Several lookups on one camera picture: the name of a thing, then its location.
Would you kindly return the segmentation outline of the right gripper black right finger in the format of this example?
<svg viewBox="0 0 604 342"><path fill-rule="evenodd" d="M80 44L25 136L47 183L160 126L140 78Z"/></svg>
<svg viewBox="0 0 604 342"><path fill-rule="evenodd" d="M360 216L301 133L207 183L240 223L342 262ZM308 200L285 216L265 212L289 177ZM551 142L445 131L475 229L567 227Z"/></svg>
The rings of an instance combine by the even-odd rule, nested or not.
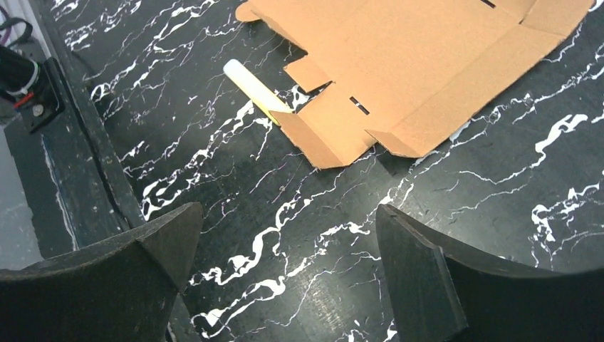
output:
<svg viewBox="0 0 604 342"><path fill-rule="evenodd" d="M486 253L382 204L376 234L404 341L601 341L603 270L559 273Z"/></svg>

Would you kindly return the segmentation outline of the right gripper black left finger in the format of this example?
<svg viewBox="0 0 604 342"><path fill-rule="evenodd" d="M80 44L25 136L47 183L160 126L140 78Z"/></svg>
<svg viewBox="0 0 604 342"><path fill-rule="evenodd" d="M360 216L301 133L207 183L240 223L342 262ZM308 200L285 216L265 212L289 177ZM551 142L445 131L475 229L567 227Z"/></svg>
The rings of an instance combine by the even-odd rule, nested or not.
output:
<svg viewBox="0 0 604 342"><path fill-rule="evenodd" d="M3 341L163 341L203 225L190 202L144 225L1 271Z"/></svg>

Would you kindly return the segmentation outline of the brown cardboard box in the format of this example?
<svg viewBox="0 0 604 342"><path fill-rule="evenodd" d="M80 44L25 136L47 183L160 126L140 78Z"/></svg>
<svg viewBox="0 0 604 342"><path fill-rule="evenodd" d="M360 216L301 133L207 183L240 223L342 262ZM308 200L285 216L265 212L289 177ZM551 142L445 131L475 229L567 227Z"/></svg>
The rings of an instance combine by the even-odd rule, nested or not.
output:
<svg viewBox="0 0 604 342"><path fill-rule="evenodd" d="M318 95L276 110L284 135L318 169L375 144L421 158L505 91L579 25L591 1L245 1L304 51L285 72Z"/></svg>

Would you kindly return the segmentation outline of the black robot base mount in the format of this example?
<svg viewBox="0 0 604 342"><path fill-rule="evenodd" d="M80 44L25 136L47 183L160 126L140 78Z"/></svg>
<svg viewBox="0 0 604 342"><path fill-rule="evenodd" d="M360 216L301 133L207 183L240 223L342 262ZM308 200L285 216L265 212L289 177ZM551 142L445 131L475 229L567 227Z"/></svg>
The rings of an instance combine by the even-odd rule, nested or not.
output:
<svg viewBox="0 0 604 342"><path fill-rule="evenodd" d="M65 110L61 93L63 73L54 57L45 57L37 45L17 52L1 47L1 97L34 133Z"/></svg>

